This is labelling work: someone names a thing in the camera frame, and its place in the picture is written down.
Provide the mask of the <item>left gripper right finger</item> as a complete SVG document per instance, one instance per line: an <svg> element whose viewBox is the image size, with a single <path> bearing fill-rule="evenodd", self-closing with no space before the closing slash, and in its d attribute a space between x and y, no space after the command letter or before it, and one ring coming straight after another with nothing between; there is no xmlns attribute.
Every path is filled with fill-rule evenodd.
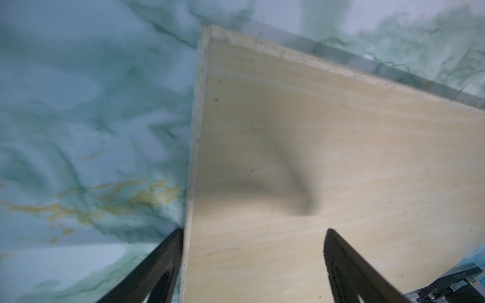
<svg viewBox="0 0 485 303"><path fill-rule="evenodd" d="M409 302L333 229L326 233L323 256L335 302Z"/></svg>

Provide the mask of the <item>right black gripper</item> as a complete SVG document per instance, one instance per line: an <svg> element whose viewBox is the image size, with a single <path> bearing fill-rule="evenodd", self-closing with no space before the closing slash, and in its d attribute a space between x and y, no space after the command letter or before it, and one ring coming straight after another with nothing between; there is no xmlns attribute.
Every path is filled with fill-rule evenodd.
<svg viewBox="0 0 485 303"><path fill-rule="evenodd" d="M476 265L452 268L433 283L405 297L410 302L484 303L484 270Z"/></svg>

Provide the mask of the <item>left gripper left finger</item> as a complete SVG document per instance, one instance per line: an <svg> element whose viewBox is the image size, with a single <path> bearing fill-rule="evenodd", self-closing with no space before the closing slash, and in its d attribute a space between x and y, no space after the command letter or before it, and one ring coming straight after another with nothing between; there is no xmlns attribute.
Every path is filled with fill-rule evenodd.
<svg viewBox="0 0 485 303"><path fill-rule="evenodd" d="M171 302L183 257L183 229L176 229L99 302Z"/></svg>

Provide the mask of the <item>plywood board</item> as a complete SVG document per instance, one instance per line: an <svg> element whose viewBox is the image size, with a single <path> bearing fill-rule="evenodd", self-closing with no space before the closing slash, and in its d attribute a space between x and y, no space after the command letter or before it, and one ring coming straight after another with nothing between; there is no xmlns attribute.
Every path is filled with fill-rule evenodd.
<svg viewBox="0 0 485 303"><path fill-rule="evenodd" d="M484 242L484 111L202 28L182 302L332 302L336 230L406 293Z"/></svg>

